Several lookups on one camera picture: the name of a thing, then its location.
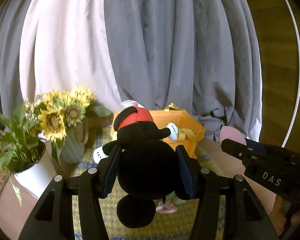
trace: white glove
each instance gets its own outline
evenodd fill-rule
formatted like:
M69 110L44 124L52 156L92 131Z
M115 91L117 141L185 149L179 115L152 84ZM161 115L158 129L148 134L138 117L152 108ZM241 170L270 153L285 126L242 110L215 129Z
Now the white glove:
M100 162L100 160L107 158L107 157L108 157L108 155L105 155L105 153L102 150L102 146L93 151L93 160L96 164L98 164Z
M170 123L168 123L167 128L169 128L170 132L171 132L171 134L169 135L169 139L171 141L177 141L178 140L178 127L173 122L170 122Z

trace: cardboard box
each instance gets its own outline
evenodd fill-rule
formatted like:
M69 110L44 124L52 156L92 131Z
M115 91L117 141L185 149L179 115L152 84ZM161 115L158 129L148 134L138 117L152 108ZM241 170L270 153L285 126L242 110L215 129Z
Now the cardboard box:
M114 120L118 114L119 112L114 113ZM195 141L201 140L204 136L204 126L198 123L191 115L188 114L186 110L155 110L150 111L150 114L152 115L154 122L159 129L162 129L166 127L168 123L173 122L179 130L190 129L196 137ZM112 124L110 135L112 136L113 133L114 130ZM188 136L185 136L184 140L171 141L169 138L165 138L163 141L168 143L173 149L176 149L176 147L180 144L183 145L186 148L189 156L196 159L194 150L197 143L191 140Z

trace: sunflower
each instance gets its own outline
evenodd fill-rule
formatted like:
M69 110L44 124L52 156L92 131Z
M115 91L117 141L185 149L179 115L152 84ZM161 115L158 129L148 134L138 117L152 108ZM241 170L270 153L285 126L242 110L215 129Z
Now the sunflower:
M95 98L95 95L90 89L79 86L71 90L70 97L77 98L83 107L87 108L90 105L90 101Z
M51 106L55 109L59 109L60 107L63 108L65 106L63 94L59 90L51 90L51 92L46 93L43 97L43 101L47 107Z
M86 109L80 101L72 97L66 97L65 102L65 122L68 126L76 126L77 123L80 123L84 119Z
M40 128L47 139L55 142L56 139L62 140L66 137L63 115L59 109L48 107L47 110L41 111L38 119L40 120Z

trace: metal screw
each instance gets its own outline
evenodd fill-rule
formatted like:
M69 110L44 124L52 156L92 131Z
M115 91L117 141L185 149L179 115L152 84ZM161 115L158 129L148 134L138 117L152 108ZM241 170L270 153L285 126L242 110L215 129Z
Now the metal screw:
M90 168L90 169L88 169L88 173L89 174L95 174L96 172L97 172L96 168Z
M235 178L238 181L244 181L244 177L242 175L240 175L240 174L236 175Z
M203 174L209 174L210 170L209 170L208 168L202 168L202 169L201 169L201 172L202 172Z
M60 180L62 180L61 175L57 175L57 176L54 177L54 181L59 182Z

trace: wooden floor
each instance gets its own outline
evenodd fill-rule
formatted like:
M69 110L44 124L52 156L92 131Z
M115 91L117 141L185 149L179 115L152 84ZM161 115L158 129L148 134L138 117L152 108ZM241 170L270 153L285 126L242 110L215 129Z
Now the wooden floor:
M300 34L300 12L289 0ZM298 88L297 38L285 0L247 0L254 20L263 79L260 142L281 146ZM286 148L300 152L300 103Z

